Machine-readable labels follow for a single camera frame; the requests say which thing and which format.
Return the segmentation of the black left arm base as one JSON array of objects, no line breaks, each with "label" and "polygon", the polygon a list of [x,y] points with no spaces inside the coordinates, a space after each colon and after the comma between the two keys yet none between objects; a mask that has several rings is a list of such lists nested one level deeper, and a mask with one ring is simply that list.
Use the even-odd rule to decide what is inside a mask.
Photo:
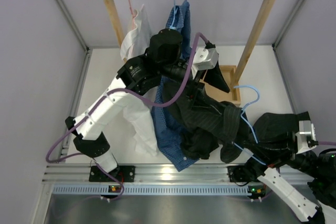
[{"label": "black left arm base", "polygon": [[[132,183],[135,177],[135,166],[121,165],[109,173],[120,182]],[[97,166],[91,166],[89,181],[95,183],[112,182],[113,180],[104,174]]]}]

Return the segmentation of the dark pinstriped shirt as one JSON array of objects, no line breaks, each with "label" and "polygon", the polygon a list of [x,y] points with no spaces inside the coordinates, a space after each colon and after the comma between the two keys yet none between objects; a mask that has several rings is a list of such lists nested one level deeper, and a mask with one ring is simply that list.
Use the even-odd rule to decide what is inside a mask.
[{"label": "dark pinstriped shirt", "polygon": [[[224,92],[229,87],[219,66],[206,70],[200,83],[209,84]],[[182,152],[192,159],[207,159],[214,149],[222,145],[221,160],[230,163],[242,152],[233,143],[244,148],[244,144],[255,141],[251,130],[240,118],[241,109],[229,101],[218,102],[204,93],[188,98],[186,91],[172,105],[168,112],[186,131],[181,134]],[[299,130],[299,121],[310,121],[308,112],[300,114],[264,113],[253,125],[258,140],[278,136],[288,130]]]}]

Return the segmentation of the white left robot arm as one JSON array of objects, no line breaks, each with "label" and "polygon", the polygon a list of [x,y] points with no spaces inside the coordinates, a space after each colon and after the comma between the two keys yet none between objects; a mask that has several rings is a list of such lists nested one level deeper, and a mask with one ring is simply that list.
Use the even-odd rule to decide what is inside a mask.
[{"label": "white left robot arm", "polygon": [[164,29],[151,38],[152,45],[139,56],[126,61],[100,98],[81,115],[66,119],[69,133],[75,135],[74,145],[79,154],[93,159],[101,168],[106,181],[114,181],[119,174],[118,163],[110,143],[103,134],[104,128],[123,112],[125,120],[135,130],[135,151],[157,156],[158,146],[150,107],[165,108],[175,103],[187,86],[198,40],[208,40],[197,33],[187,68],[175,96],[168,101],[153,102],[145,94],[161,83],[161,70],[177,63],[182,53],[182,35],[173,29]]}]

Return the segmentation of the light blue wire hanger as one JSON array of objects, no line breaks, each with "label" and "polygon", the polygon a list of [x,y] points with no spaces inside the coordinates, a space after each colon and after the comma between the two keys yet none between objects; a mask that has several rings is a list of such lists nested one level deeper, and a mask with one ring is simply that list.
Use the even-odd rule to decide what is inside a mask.
[{"label": "light blue wire hanger", "polygon": [[[254,90],[254,92],[256,93],[256,99],[254,99],[254,100],[252,100],[252,101],[250,101],[250,102],[247,102],[247,103],[243,106],[242,111],[241,111],[241,114],[240,114],[240,118],[247,124],[247,126],[248,126],[249,129],[251,130],[252,135],[253,135],[253,138],[254,138],[254,140],[255,140],[255,143],[256,143],[256,144],[259,144],[259,140],[258,140],[258,137],[257,137],[256,132],[255,132],[255,130],[254,130],[254,127],[253,127],[253,126],[250,124],[250,122],[244,117],[244,114],[245,114],[245,112],[246,112],[246,109],[247,109],[250,105],[252,105],[252,104],[254,104],[254,103],[256,103],[256,102],[259,101],[259,99],[260,99],[260,92],[259,92],[259,90],[258,90],[257,88],[255,88],[254,86],[251,86],[251,85],[236,85],[236,86],[233,86],[233,88],[234,88],[234,89],[249,88],[249,89]],[[233,143],[233,145],[234,145],[236,148],[238,148],[239,150],[241,150],[242,152],[245,152],[245,153],[249,154],[249,156],[250,156],[252,159],[254,159],[256,162],[258,162],[259,164],[264,165],[264,166],[267,165],[265,162],[263,162],[263,161],[261,161],[260,159],[258,159],[257,157],[255,157],[254,154],[249,153],[248,151],[246,151],[243,147],[241,147],[241,146],[238,145],[237,143]]]}]

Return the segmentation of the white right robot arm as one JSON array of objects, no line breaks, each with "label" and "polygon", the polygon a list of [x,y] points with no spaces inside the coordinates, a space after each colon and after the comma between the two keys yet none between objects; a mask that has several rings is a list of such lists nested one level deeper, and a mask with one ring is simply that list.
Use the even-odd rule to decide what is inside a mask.
[{"label": "white right robot arm", "polygon": [[274,192],[301,223],[335,223],[335,149],[316,154],[314,127],[250,141],[244,165],[248,180]]}]

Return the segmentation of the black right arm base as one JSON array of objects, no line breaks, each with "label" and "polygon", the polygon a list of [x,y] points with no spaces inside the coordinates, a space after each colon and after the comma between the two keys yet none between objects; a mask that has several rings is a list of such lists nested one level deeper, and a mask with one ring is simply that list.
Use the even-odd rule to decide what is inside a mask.
[{"label": "black right arm base", "polygon": [[249,167],[245,165],[229,166],[228,175],[230,182],[257,182],[259,176],[264,176],[267,168]]}]

